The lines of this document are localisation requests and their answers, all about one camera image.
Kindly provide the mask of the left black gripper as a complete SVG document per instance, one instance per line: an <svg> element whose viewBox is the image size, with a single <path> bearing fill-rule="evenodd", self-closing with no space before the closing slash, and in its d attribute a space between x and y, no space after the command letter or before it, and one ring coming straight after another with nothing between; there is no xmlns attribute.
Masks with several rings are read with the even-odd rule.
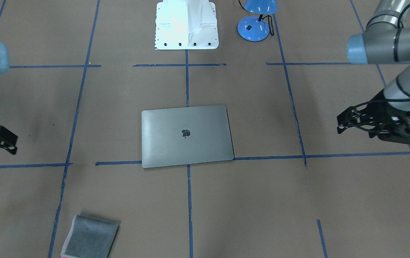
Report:
<svg viewBox="0 0 410 258"><path fill-rule="evenodd" d="M370 138L378 137L385 142L410 144L410 110L403 111L394 108L384 101L384 91L381 90L365 109L358 110L350 106L337 118L337 133L342 134L346 129L354 127L368 132ZM364 126L374 125L372 129Z"/></svg>

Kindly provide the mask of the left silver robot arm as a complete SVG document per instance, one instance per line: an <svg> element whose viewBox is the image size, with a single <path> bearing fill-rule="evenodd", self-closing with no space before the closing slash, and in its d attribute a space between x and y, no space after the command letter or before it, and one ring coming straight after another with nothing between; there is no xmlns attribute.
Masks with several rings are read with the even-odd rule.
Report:
<svg viewBox="0 0 410 258"><path fill-rule="evenodd" d="M382 0L364 32L347 41L351 64L409 62L370 101L351 106L337 116L337 132L366 131L370 138L410 145L410 27L405 25L410 0Z"/></svg>

